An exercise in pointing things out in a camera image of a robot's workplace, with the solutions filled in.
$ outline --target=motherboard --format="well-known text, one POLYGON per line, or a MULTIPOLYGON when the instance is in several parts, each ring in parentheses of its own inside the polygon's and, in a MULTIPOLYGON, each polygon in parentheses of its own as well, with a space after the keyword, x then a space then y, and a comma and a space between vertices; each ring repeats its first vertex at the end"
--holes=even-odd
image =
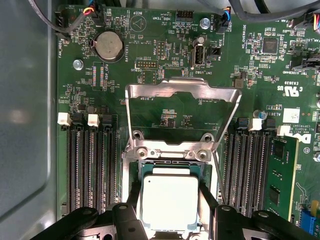
MULTIPOLYGON (((68 25, 84 8, 63 5, 56 15, 68 25)), ((310 208, 320 201, 319 35, 286 19, 247 24, 182 10, 105 6, 101 12, 58 41, 58 216, 82 206, 103 213, 123 200, 126 86, 179 77, 242 94, 217 149, 223 178, 217 199, 223 191, 245 216, 272 211, 318 236, 320 218, 310 208)), ((188 92, 148 94, 130 100, 131 128, 148 140, 215 136, 230 110, 188 92)), ((201 181, 210 185, 213 170, 203 169, 201 181)), ((132 162, 130 183, 138 171, 132 162)))

